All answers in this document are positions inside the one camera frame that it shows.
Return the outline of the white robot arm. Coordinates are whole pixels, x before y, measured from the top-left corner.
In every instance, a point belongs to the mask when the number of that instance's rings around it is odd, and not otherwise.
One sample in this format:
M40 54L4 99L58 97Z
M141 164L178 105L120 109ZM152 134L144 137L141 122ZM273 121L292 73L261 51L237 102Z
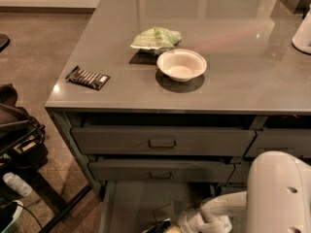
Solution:
M245 191L203 200L164 233L229 233L234 216L246 218L246 233L311 233L311 166L285 152L262 153Z

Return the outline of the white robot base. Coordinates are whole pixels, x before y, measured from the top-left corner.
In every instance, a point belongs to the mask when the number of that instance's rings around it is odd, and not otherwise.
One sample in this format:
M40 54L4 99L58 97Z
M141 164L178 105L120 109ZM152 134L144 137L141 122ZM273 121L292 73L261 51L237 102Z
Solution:
M292 43L296 49L311 54L311 6L294 34Z

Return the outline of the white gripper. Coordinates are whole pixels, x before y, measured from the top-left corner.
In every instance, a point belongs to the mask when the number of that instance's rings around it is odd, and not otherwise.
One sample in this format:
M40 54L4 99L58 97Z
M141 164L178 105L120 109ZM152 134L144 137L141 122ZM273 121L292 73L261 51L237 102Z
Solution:
M198 209L183 211L177 225L172 225L165 233L230 233L232 224L228 216L215 216Z

